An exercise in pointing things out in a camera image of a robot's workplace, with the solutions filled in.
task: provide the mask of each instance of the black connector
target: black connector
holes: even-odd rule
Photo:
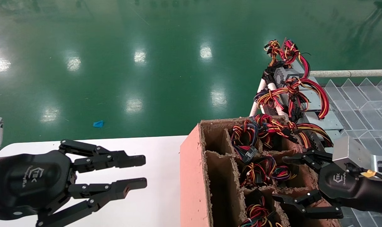
[[[276,223],[276,211],[272,211],[268,216],[267,216],[267,219],[268,221],[270,221],[270,223]]]
[[[267,72],[267,70],[264,70],[262,79],[267,85],[270,83],[275,83],[274,74]]]
[[[288,108],[289,108],[289,107],[288,107],[287,105],[285,105],[285,104],[282,105],[282,111],[283,111],[284,113],[289,114]]]
[[[241,161],[243,161],[244,164],[249,164],[251,162],[251,159],[253,159],[257,153],[258,150],[255,147],[250,147],[250,150],[246,152],[244,158]]]
[[[257,173],[255,174],[254,184],[260,185],[263,183],[263,179],[261,179],[261,174]]]
[[[288,136],[288,140],[289,141],[291,141],[291,142],[293,142],[293,143],[296,143],[296,144],[298,144],[299,142],[298,142],[298,139],[296,139],[294,136],[292,136],[292,132],[290,131],[290,129],[288,129],[288,128],[284,128],[284,129],[282,129],[282,133],[284,134],[284,135],[286,135],[286,136]]]
[[[277,61],[277,62],[275,63],[275,65],[273,65],[273,66],[268,66],[267,69],[271,68],[271,70],[273,70],[273,72],[275,72],[275,70],[276,70],[277,68],[280,68],[280,67],[282,67],[282,66],[284,66],[284,65],[285,65],[285,61]]]
[[[303,117],[303,112],[302,112],[302,110],[300,109],[300,107],[298,107],[298,106],[295,106],[294,108],[293,108],[293,110],[292,110],[292,116],[289,118],[289,120],[291,121],[291,122],[298,122],[298,120],[300,119],[300,118],[302,118]]]

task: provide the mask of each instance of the blue plastic scrap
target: blue plastic scrap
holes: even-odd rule
[[[101,128],[104,125],[104,121],[98,121],[93,123],[93,127]]]

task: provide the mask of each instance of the wire connector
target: wire connector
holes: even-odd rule
[[[275,83],[274,74],[264,70],[262,79],[266,84]]]
[[[246,152],[246,155],[244,155],[244,158],[241,161],[243,161],[245,164],[249,164],[251,159],[253,159],[256,154],[258,154],[258,150],[252,146],[250,147],[250,150]]]
[[[296,123],[302,117],[303,117],[302,109],[300,107],[298,107],[298,106],[295,106],[295,108],[293,108],[293,110],[292,110],[292,116],[289,118],[289,120],[291,122],[295,122]]]
[[[282,133],[287,136],[287,139],[293,143],[299,144],[298,139],[296,139],[293,135],[290,129],[284,128],[282,129]]]

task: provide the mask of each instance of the green epoxy floor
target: green epoxy floor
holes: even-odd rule
[[[263,45],[286,36],[312,70],[382,69],[373,1],[0,0],[3,145],[185,135],[246,116]]]

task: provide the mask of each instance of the black robotic gripper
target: black robotic gripper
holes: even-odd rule
[[[73,163],[65,154],[85,158]],[[120,180],[112,184],[75,184],[79,173],[117,167],[142,166],[143,155],[71,140],[61,141],[59,150],[46,154],[20,154],[0,158],[0,220],[38,215],[37,227],[61,227],[104,207],[109,201],[124,199],[133,189],[145,188],[146,178]],[[56,212],[68,200],[86,198]]]

